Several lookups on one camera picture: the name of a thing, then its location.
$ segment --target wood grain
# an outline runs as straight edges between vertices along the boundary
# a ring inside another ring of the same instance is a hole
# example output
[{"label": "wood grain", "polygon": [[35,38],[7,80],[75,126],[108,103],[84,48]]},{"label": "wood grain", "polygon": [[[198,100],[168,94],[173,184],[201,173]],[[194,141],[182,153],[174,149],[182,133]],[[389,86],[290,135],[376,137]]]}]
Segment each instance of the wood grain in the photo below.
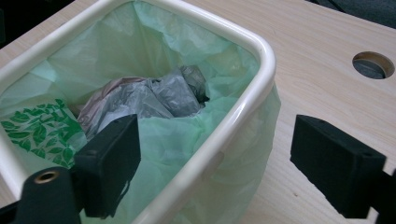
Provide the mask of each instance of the wood grain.
[{"label": "wood grain", "polygon": [[[0,67],[94,0],[80,0],[0,50]],[[373,223],[346,220],[290,162],[296,114],[325,119],[388,157],[396,168],[396,75],[359,74],[353,57],[375,51],[396,63],[396,30],[304,0],[186,0],[261,35],[277,57],[282,107],[267,169],[241,223]],[[0,184],[0,206],[12,199]]]}]

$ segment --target trash bin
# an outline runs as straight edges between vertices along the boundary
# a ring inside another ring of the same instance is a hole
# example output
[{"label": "trash bin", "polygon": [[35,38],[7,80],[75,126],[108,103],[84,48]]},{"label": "trash bin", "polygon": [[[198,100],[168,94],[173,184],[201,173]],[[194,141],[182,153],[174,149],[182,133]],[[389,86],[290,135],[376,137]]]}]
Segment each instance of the trash bin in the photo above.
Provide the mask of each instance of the trash bin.
[{"label": "trash bin", "polygon": [[[210,100],[194,116],[139,120],[142,161],[115,217],[83,223],[235,223],[261,183],[280,101],[270,46],[231,22],[182,1],[98,1],[0,70],[0,118],[181,65],[200,68]],[[28,175],[56,165],[3,128],[0,146],[17,198]]]}]

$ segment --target bin rim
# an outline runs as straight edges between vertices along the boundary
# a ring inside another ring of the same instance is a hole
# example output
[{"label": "bin rim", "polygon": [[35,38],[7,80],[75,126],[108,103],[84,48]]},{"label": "bin rim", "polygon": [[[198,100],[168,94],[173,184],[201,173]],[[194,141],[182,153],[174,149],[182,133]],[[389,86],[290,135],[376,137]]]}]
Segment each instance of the bin rim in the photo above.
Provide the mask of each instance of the bin rim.
[{"label": "bin rim", "polygon": [[[33,67],[45,60],[57,49],[67,44],[99,18],[120,5],[134,0],[98,0],[90,7],[44,37],[23,54],[0,69],[0,94],[24,76]],[[167,223],[197,190],[199,184],[210,177],[222,162],[227,146],[231,144],[245,120],[265,100],[274,86],[276,57],[270,45],[249,30],[226,21],[203,9],[181,0],[141,0],[184,17],[216,35],[234,42],[254,55],[260,64],[236,104],[227,113],[219,126],[201,147],[167,184],[160,194],[140,213],[133,223]],[[16,199],[21,197],[21,188],[28,173],[18,156],[8,150],[14,148],[3,127],[0,127],[0,175]]]}]

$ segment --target trash bag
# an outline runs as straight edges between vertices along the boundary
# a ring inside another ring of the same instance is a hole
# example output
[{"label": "trash bag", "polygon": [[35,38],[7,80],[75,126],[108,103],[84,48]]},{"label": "trash bag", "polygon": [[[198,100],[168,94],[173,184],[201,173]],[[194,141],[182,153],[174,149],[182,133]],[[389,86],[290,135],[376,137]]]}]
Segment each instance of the trash bag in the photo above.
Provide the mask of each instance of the trash bag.
[{"label": "trash bag", "polygon": [[[72,109],[113,79],[160,77],[192,64],[206,80],[210,100],[205,108],[192,117],[140,119],[142,161],[116,215],[101,220],[81,213],[83,223],[131,223],[212,134],[257,74],[260,65],[251,53],[169,11],[141,1],[126,3],[10,86],[0,97],[0,117],[50,99],[63,99]],[[274,87],[174,223],[239,220],[261,182],[279,108]],[[21,160],[32,173],[44,166],[27,154]]]}]

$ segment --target trash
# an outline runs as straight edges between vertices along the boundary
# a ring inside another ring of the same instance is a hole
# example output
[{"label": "trash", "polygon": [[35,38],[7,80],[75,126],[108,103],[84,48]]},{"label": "trash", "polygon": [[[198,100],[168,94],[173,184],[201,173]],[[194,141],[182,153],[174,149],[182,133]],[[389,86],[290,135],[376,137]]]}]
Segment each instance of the trash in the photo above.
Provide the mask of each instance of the trash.
[{"label": "trash", "polygon": [[112,120],[131,114],[139,119],[194,115],[204,107],[197,96],[202,103],[206,99],[205,78],[196,66],[182,66],[160,78],[125,77],[94,93],[78,122],[91,140]]},{"label": "trash", "polygon": [[1,124],[16,147],[70,168],[86,143],[85,134],[64,101],[16,111]]}]

